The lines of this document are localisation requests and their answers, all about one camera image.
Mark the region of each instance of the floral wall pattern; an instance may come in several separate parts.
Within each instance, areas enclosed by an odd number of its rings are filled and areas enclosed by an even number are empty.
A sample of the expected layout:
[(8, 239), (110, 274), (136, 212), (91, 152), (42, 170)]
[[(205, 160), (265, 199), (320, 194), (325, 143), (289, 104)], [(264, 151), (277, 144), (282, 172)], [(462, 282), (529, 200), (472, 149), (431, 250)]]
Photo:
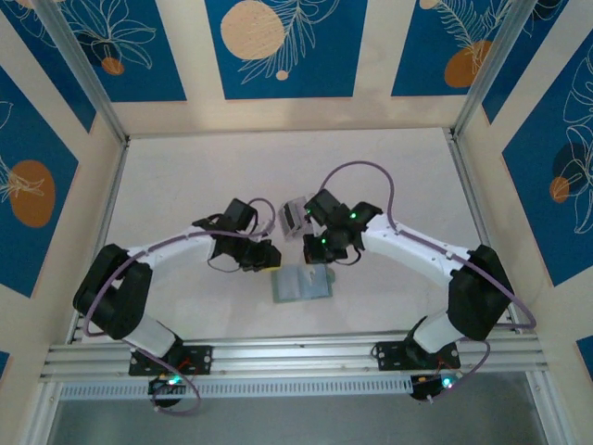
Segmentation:
[(0, 69), (0, 284), (32, 296), (77, 167)]
[[(111, 101), (185, 100), (154, 0), (63, 0), (57, 5)], [(2, 0), (0, 9), (90, 131), (95, 110), (31, 4)]]
[(593, 265), (593, 32), (503, 156), (554, 285)]
[(350, 97), (367, 0), (206, 0), (226, 99)]
[[(418, 0), (392, 96), (465, 95), (500, 26), (509, 16), (512, 2)], [(510, 67), (513, 75), (506, 81), (504, 91), (508, 89), (506, 85), (512, 89), (517, 83), (564, 3), (564, 0), (538, 1), (517, 43), (518, 47), (530, 44), (530, 48), (515, 50), (522, 55), (521, 60), (518, 67)]]

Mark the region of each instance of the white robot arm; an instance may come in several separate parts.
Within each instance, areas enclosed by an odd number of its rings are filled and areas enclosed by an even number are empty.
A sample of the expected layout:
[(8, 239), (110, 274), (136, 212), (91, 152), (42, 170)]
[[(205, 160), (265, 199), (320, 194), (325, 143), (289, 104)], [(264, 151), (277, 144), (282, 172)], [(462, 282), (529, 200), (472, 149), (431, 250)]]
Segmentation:
[(183, 347), (182, 340), (145, 314), (150, 285), (182, 265), (206, 262), (221, 254), (233, 257), (244, 271), (279, 267), (281, 254), (270, 240), (261, 241), (258, 234), (240, 234), (255, 214), (251, 206), (234, 199), (224, 213), (194, 222), (158, 243), (102, 248), (73, 300), (74, 308), (86, 317), (85, 328), (88, 330), (92, 321), (111, 338), (178, 364), (178, 358), (171, 355), (178, 355), (175, 351)]
[(321, 190), (306, 205), (315, 227), (324, 230), (304, 235), (307, 263), (330, 263), (347, 258), (346, 248), (385, 255), (448, 289), (448, 308), (424, 317), (406, 340), (405, 351), (417, 369), (434, 368), (439, 351), (467, 337), (484, 340), (510, 304), (510, 300), (483, 276), (474, 264), (511, 291), (496, 252), (451, 246), (390, 221), (375, 206), (360, 202), (352, 210)]

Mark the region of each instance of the black bracket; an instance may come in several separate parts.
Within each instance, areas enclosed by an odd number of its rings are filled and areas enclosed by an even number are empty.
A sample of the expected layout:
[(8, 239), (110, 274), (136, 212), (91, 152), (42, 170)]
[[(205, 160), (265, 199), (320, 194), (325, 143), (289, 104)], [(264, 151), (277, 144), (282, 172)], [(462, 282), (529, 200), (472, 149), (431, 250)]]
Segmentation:
[(435, 354), (426, 354), (423, 362), (414, 360), (408, 352), (409, 341), (380, 341), (372, 348), (379, 371), (413, 371), (418, 369), (437, 370), (439, 365), (448, 369), (461, 367), (459, 352), (455, 343), (449, 343)]
[[(183, 375), (209, 375), (212, 365), (212, 350), (211, 346), (183, 345), (178, 347), (176, 352), (179, 353), (179, 364), (183, 363), (179, 373)], [(130, 359), (128, 374), (133, 376), (158, 376), (170, 374), (170, 372), (161, 365), (147, 359), (144, 355), (134, 352)]]

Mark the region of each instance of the orange circle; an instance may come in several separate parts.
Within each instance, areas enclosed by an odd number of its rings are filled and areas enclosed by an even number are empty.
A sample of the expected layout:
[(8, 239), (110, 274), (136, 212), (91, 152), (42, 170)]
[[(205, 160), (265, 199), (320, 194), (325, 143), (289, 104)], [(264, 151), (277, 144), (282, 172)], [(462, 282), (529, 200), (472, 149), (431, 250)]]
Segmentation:
[(17, 219), (29, 227), (43, 227), (49, 223), (56, 204), (56, 184), (52, 173), (37, 160), (19, 162), (12, 168), (12, 173), (29, 183), (44, 180), (36, 187), (40, 194), (22, 188), (10, 193), (10, 206)]
[(439, 0), (420, 0), (418, 3), (422, 9), (432, 9), (439, 4)]
[(284, 43), (284, 25), (274, 10), (256, 0), (237, 3), (222, 18), (222, 41), (243, 60), (258, 60), (274, 54)]
[(101, 61), (101, 67), (107, 74), (112, 76), (121, 76), (123, 74), (123, 63), (114, 57), (105, 57)]
[(549, 195), (559, 204), (568, 199), (568, 196), (570, 196), (570, 185), (568, 184), (568, 180), (561, 176), (554, 178), (549, 185)]
[[(490, 50), (492, 42), (483, 40), (472, 46), (463, 48), (453, 56), (445, 68), (445, 82), (453, 88), (465, 88), (471, 86), (478, 70), (482, 66), (486, 54)], [(473, 62), (473, 54), (477, 53), (476, 65)]]

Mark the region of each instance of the floor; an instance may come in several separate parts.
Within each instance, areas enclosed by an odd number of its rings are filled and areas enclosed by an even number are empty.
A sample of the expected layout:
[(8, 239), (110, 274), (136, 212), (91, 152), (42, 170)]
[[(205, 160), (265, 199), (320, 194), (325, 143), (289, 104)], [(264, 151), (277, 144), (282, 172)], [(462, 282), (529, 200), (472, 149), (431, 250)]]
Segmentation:
[[(224, 210), (233, 197), (263, 196), (278, 208), (315, 192), (327, 172), (353, 159), (378, 162), (394, 176), (397, 220), (436, 239), (477, 247), (441, 129), (132, 140), (108, 242), (156, 242)], [(387, 182), (368, 167), (339, 173), (329, 188), (350, 206), (368, 200), (385, 209)], [(285, 243), (280, 230), (272, 239), (284, 264), (302, 262), (300, 242)], [(375, 254), (365, 253), (352, 269), (332, 268), (332, 297), (282, 304), (272, 300), (269, 273), (219, 273), (198, 263), (162, 277), (157, 271), (146, 312), (184, 338), (275, 337), (409, 329), (447, 302), (445, 289)]]

